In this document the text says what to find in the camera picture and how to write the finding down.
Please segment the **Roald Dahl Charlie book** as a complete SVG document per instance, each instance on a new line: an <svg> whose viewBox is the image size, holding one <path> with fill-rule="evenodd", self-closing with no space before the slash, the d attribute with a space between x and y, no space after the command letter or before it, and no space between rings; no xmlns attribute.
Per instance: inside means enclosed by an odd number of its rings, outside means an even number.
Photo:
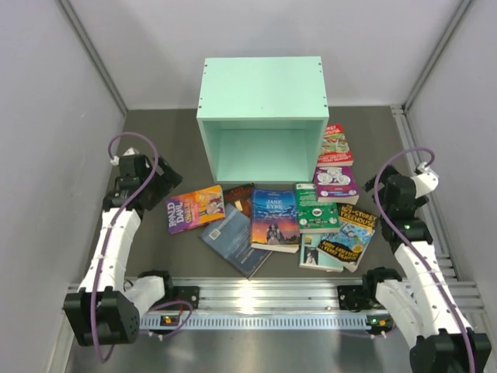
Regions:
<svg viewBox="0 0 497 373"><path fill-rule="evenodd" d="M225 218L220 185L184 193L165 201L169 234L184 232Z"/></svg>

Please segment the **dark brown Edward Tulane book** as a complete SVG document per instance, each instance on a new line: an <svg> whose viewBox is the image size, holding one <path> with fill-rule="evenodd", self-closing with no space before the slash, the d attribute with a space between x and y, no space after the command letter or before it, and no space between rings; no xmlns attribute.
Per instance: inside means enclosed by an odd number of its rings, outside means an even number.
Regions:
<svg viewBox="0 0 497 373"><path fill-rule="evenodd" d="M252 191L255 185L247 183L224 191L224 202L232 204L248 218L252 216Z"/></svg>

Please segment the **dark blue paperback book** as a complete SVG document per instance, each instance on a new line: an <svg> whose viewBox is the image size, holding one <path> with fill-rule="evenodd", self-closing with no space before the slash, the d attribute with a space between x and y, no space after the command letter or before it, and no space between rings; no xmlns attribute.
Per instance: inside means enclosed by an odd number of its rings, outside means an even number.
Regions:
<svg viewBox="0 0 497 373"><path fill-rule="evenodd" d="M251 247L251 221L232 204L225 206L225 218L209 224L200 238L242 276L250 279L271 252Z"/></svg>

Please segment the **Jane Eyre sunset cover book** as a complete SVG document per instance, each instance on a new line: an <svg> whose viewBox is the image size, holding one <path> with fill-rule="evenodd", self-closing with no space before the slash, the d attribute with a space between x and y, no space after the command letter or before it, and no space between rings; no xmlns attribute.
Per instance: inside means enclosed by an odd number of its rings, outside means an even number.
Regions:
<svg viewBox="0 0 497 373"><path fill-rule="evenodd" d="M301 244L297 200L293 190L252 191L251 247L296 253Z"/></svg>

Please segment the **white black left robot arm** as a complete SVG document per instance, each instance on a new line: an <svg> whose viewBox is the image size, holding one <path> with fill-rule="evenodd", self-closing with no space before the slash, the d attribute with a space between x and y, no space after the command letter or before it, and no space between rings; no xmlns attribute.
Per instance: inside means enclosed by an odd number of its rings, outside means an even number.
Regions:
<svg viewBox="0 0 497 373"><path fill-rule="evenodd" d="M103 199L99 240L78 290L66 295L63 310L78 344L90 347L133 343L143 315L166 309L176 298L165 270L142 273L126 289L131 244L143 220L182 177L161 157L149 159L134 148L118 159L119 175Z"/></svg>

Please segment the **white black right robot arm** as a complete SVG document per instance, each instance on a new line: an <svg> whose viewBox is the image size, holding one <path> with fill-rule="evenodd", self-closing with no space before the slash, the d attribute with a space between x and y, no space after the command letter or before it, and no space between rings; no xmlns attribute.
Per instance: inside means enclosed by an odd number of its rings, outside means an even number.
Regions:
<svg viewBox="0 0 497 373"><path fill-rule="evenodd" d="M483 372L492 352L456 304L426 223L415 213L438 177L421 164L412 177L387 165L364 185L381 208L381 234L404 271L378 267L363 275L362 297L384 307L409 347L414 372Z"/></svg>

